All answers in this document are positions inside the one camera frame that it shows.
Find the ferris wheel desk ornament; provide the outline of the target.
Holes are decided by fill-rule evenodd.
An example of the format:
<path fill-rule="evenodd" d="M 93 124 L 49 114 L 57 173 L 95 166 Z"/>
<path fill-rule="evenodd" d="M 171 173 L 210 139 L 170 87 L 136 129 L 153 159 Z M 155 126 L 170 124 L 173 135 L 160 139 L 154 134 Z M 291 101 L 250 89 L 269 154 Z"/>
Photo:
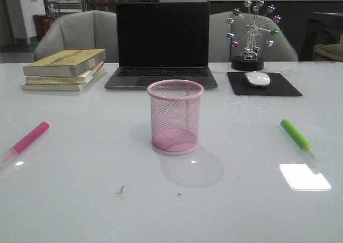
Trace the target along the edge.
<path fill-rule="evenodd" d="M 277 36 L 280 31 L 277 28 L 266 29 L 261 20 L 265 16 L 259 15 L 259 10 L 265 5 L 264 0 L 245 0 L 244 7 L 248 9 L 248 20 L 244 19 L 243 31 L 239 32 L 239 37 L 236 39 L 234 32 L 227 33 L 227 39 L 231 40 L 231 46 L 237 48 L 240 46 L 241 40 L 245 39 L 247 42 L 243 46 L 240 54 L 234 56 L 232 61 L 232 68 L 239 71 L 260 71 L 264 68 L 264 60 L 258 55 L 261 50 L 260 44 L 256 41 L 256 36 L 262 36 L 261 32 L 268 32 L 272 37 Z"/>

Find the white computer mouse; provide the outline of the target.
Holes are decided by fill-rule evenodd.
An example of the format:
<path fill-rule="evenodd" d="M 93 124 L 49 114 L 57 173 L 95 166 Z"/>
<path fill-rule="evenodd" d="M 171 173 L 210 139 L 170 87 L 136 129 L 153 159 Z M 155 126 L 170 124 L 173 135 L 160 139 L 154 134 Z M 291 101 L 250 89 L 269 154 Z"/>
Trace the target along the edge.
<path fill-rule="evenodd" d="M 245 72 L 244 77 L 247 83 L 251 86 L 264 87 L 271 83 L 271 79 L 267 73 L 250 71 Z"/>

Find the pink mesh pen holder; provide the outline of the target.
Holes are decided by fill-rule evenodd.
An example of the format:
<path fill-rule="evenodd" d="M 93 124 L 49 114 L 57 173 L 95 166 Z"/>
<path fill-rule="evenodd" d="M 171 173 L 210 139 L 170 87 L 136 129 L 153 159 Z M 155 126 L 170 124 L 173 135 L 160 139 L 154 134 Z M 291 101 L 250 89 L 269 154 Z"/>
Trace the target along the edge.
<path fill-rule="evenodd" d="M 199 144 L 201 84 L 170 79 L 150 84 L 152 146 L 159 152 L 187 154 Z"/>

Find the pink highlighter pen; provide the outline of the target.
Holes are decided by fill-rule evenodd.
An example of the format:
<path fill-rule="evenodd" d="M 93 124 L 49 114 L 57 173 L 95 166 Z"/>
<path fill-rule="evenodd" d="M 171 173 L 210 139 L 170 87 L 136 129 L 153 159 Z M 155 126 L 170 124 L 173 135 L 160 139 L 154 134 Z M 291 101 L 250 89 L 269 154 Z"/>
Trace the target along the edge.
<path fill-rule="evenodd" d="M 38 137 L 40 137 L 50 127 L 47 121 L 41 122 L 36 128 L 13 145 L 1 157 L 1 171 L 3 171 L 20 153 L 28 148 Z"/>

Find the bottom cream book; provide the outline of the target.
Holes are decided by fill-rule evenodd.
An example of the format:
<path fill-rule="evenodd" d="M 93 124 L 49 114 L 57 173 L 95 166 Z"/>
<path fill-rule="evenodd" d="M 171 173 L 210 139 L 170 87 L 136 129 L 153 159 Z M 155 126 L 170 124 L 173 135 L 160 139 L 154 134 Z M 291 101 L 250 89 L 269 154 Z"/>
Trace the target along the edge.
<path fill-rule="evenodd" d="M 26 81 L 21 85 L 23 90 L 33 91 L 80 91 L 87 84 L 27 84 Z"/>

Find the red trash bin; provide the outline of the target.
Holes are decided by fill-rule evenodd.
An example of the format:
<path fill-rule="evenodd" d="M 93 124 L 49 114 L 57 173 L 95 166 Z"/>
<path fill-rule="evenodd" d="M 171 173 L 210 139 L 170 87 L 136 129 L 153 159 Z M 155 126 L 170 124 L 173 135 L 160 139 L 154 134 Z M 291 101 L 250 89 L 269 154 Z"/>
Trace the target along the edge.
<path fill-rule="evenodd" d="M 49 17 L 46 14 L 33 15 L 33 21 L 38 41 L 41 41 L 50 28 Z"/>

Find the green highlighter pen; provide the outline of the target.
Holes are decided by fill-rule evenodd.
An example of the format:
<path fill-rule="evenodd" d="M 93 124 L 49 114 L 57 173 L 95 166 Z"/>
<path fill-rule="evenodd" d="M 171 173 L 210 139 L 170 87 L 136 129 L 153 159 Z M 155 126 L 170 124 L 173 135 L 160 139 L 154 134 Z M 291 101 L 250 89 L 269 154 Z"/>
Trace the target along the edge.
<path fill-rule="evenodd" d="M 288 120 L 283 119 L 280 122 L 281 127 L 287 132 L 287 134 L 293 139 L 293 141 L 298 145 L 298 147 L 309 156 L 310 162 L 319 166 L 321 164 L 321 159 L 314 151 L 311 144 L 307 139 L 297 130 L 297 128 Z"/>

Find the black mouse pad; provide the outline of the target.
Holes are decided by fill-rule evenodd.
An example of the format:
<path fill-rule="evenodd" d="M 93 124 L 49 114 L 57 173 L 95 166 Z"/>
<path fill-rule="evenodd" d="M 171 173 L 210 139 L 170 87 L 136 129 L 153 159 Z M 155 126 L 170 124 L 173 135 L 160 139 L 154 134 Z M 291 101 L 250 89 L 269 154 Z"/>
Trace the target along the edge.
<path fill-rule="evenodd" d="M 227 72 L 227 77 L 236 95 L 247 96 L 302 96 L 280 73 L 267 73 L 271 82 L 267 86 L 252 86 L 243 72 Z"/>

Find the middle cream book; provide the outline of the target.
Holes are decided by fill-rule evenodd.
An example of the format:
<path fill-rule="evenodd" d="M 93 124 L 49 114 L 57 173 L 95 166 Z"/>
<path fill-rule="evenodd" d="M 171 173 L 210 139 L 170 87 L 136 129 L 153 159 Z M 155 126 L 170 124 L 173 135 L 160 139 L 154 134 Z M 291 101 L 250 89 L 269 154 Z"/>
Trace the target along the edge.
<path fill-rule="evenodd" d="M 26 83 L 33 84 L 87 84 L 99 72 L 102 71 L 104 62 L 98 63 L 96 66 L 87 70 L 77 77 L 43 77 L 43 76 L 27 76 Z"/>

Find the olive cushion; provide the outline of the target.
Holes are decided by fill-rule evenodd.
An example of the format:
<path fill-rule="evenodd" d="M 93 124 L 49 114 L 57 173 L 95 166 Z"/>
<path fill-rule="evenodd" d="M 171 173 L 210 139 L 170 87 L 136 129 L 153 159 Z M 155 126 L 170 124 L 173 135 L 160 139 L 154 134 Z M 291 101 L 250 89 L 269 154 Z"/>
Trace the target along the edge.
<path fill-rule="evenodd" d="M 318 44 L 314 46 L 314 52 L 325 58 L 342 62 L 342 43 L 328 45 Z"/>

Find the dark grey laptop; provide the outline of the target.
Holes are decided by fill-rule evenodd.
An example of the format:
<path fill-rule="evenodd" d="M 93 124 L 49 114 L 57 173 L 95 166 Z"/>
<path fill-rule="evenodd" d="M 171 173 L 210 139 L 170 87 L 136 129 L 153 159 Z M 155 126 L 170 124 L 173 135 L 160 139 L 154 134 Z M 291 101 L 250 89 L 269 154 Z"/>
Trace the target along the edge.
<path fill-rule="evenodd" d="M 105 89 L 145 90 L 170 79 L 217 88 L 208 67 L 208 2 L 119 3 L 116 11 L 119 67 Z"/>

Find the top yellow book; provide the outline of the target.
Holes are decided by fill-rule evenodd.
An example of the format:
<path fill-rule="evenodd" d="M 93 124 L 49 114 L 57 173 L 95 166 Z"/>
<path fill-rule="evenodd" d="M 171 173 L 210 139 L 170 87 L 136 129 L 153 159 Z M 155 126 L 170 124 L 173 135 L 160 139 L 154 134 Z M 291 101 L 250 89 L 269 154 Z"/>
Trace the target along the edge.
<path fill-rule="evenodd" d="M 104 49 L 63 50 L 23 67 L 26 76 L 77 77 L 105 61 Z"/>

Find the cream book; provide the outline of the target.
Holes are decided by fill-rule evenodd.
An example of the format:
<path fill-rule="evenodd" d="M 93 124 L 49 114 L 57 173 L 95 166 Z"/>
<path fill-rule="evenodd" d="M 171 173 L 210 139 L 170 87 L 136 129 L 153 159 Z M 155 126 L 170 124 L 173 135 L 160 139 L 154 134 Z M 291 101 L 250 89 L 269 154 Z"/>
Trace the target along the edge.
<path fill-rule="evenodd" d="M 98 63 L 96 66 L 87 70 L 77 77 L 43 77 L 43 76 L 27 76 L 26 83 L 33 84 L 87 84 L 99 72 L 102 71 L 104 62 Z"/>
<path fill-rule="evenodd" d="M 87 84 L 27 84 L 26 81 L 21 85 L 23 90 L 33 91 L 80 91 Z"/>

